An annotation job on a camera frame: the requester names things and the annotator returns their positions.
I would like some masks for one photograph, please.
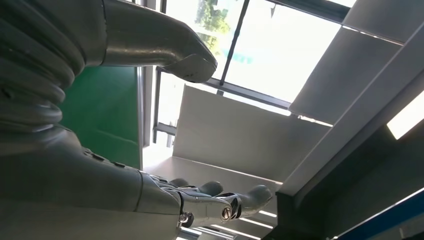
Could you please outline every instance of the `light fixture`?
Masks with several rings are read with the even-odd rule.
[[[274,227],[273,227],[273,226],[271,226],[271,225],[266,225],[266,224],[263,224],[263,223],[261,223],[261,222],[253,221],[253,220],[250,220],[250,219],[247,219],[247,218],[244,218],[244,217],[239,218],[239,219],[240,219],[240,220],[242,220],[242,221],[245,221],[245,222],[251,223],[251,224],[256,224],[256,225],[259,225],[259,226],[265,227],[265,228],[269,228],[269,229],[273,229],[273,228],[274,228]]]
[[[260,210],[260,211],[259,211],[259,213],[260,213],[260,214],[267,215],[267,216],[270,216],[270,217],[273,217],[273,218],[276,218],[276,217],[277,217],[277,214],[270,213],[270,212],[267,212],[267,211],[262,211],[262,210]]]
[[[230,229],[230,228],[226,228],[226,227],[223,227],[223,226],[219,226],[219,225],[211,225],[211,226],[214,227],[214,228],[217,228],[217,229],[225,230],[225,231],[230,232],[230,233],[242,235],[242,236],[245,236],[245,237],[248,237],[248,238],[251,238],[251,239],[261,240],[260,237],[252,236],[252,235],[249,235],[249,234],[244,233],[244,232],[241,232],[241,231],[236,231],[236,230],[233,230],[233,229]]]
[[[202,235],[202,232],[201,231],[197,231],[197,230],[194,230],[194,229],[191,229],[191,228],[187,228],[187,227],[181,227],[181,230],[183,230],[184,232],[189,232],[189,233],[192,233],[192,234],[196,234],[196,235]]]
[[[200,232],[202,232],[204,234],[212,235],[212,236],[219,237],[219,238],[225,239],[225,240],[234,240],[234,238],[236,237],[234,235],[226,234],[226,233],[217,231],[215,229],[201,227],[201,226],[200,227],[196,227],[194,229],[199,230]]]
[[[387,123],[387,127],[390,129],[395,139],[400,139],[424,119],[423,108],[424,91]]]

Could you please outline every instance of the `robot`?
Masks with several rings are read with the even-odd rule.
[[[174,240],[271,199],[263,185],[168,181],[81,146],[57,107],[86,66],[158,65],[194,83],[217,68],[186,24],[121,0],[0,1],[0,239]]]

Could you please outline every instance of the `metal beam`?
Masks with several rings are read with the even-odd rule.
[[[153,117],[153,143],[156,143],[158,133],[156,127],[158,126],[159,117],[159,94],[161,93],[161,71],[156,69],[156,92],[154,95],[154,117]]]
[[[284,101],[278,98],[275,98],[273,96],[269,96],[257,91],[253,91],[241,86],[234,85],[229,82],[223,82],[221,84],[221,81],[215,78],[209,79],[207,82],[204,83],[207,86],[210,86],[212,88],[216,88],[218,90],[235,94],[238,96],[241,96],[243,98],[247,98],[250,100],[254,100],[263,104],[268,104],[280,109],[288,109],[290,106],[290,102]]]
[[[228,51],[228,56],[226,58],[225,67],[222,72],[220,84],[224,84],[225,78],[227,76],[228,68],[230,67],[231,59],[233,58],[234,49],[236,48],[237,39],[240,35],[240,30],[242,29],[243,19],[245,18],[246,12],[248,10],[249,0],[244,0],[243,7],[241,8],[240,17],[238,18],[237,27],[234,31],[234,37],[232,38],[231,46]]]
[[[177,128],[176,127],[166,125],[166,124],[163,124],[161,122],[159,122],[157,124],[157,126],[154,127],[154,130],[159,131],[159,132],[164,132],[164,133],[167,133],[167,134],[172,135],[172,136],[175,136],[177,134]]]
[[[350,7],[329,0],[268,0],[269,2],[296,9],[316,17],[341,24]]]

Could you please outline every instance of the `green panel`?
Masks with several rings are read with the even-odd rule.
[[[140,168],[134,67],[88,67],[66,90],[61,124],[113,162]]]

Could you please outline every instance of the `gray metal panel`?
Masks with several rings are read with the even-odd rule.
[[[399,49],[340,28],[289,110],[334,124]]]
[[[329,129],[185,86],[173,155],[283,182]]]
[[[422,0],[357,0],[344,25],[406,42],[424,21]]]
[[[341,119],[284,182],[279,192],[293,196],[372,118],[424,69],[424,28],[396,53]]]

